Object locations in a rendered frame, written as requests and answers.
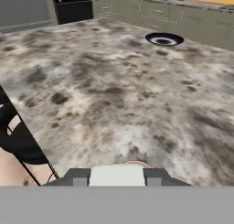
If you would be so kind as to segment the black bar stool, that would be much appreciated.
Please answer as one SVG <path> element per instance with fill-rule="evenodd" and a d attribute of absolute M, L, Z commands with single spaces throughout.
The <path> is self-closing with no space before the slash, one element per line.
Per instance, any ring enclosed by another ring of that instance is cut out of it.
<path fill-rule="evenodd" d="M 28 130 L 25 122 L 22 120 L 1 85 L 0 105 L 2 105 L 0 108 L 0 147 L 15 156 L 37 185 L 40 185 L 40 183 L 26 167 L 26 164 L 48 165 L 52 171 L 52 175 L 56 179 L 59 179 L 59 175 L 44 155 L 42 149 L 37 144 L 32 133 Z M 8 134 L 7 130 L 9 129 L 9 124 L 16 116 L 19 117 L 20 123 L 14 130 L 11 130 L 11 134 Z"/>

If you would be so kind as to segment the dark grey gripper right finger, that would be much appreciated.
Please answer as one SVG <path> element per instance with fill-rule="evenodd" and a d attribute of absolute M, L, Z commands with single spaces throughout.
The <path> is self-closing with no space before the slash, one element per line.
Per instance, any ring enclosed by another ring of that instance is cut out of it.
<path fill-rule="evenodd" d="M 147 187 L 190 187 L 190 184 L 171 177 L 164 168 L 144 168 Z"/>

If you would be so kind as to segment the black built-in oven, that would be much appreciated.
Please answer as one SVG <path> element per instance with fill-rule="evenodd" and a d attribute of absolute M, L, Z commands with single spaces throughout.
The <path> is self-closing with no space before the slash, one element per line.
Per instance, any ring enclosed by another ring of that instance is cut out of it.
<path fill-rule="evenodd" d="M 60 25 L 93 19 L 92 0 L 53 0 Z"/>

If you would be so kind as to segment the olive green cupboard run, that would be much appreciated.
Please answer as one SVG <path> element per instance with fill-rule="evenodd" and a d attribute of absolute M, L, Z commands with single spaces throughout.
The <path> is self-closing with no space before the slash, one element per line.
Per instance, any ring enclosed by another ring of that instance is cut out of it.
<path fill-rule="evenodd" d="M 94 16 L 234 51 L 234 6 L 196 1 L 94 0 Z"/>

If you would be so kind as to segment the red-rimmed cup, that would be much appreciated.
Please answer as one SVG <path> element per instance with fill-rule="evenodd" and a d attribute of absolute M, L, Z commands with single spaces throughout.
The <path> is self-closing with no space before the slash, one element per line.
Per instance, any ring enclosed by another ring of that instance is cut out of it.
<path fill-rule="evenodd" d="M 147 163 L 142 162 L 142 161 L 136 161 L 136 160 L 127 161 L 127 162 L 125 162 L 125 164 L 127 164 L 127 165 L 140 165 L 143 168 L 152 168 Z"/>

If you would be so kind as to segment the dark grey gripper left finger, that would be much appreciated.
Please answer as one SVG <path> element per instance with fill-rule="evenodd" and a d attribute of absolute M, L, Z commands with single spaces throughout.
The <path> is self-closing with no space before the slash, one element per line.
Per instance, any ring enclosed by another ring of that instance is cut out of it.
<path fill-rule="evenodd" d="M 90 183 L 90 168 L 71 168 L 62 178 L 48 182 L 47 186 L 87 187 Z"/>

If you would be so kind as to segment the black and white bowl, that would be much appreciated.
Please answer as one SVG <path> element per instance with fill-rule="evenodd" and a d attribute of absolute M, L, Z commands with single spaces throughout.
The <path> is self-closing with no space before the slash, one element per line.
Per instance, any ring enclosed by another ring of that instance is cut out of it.
<path fill-rule="evenodd" d="M 145 39 L 157 46 L 172 47 L 182 44 L 185 40 L 179 35 L 172 33 L 150 33 L 145 36 Z"/>

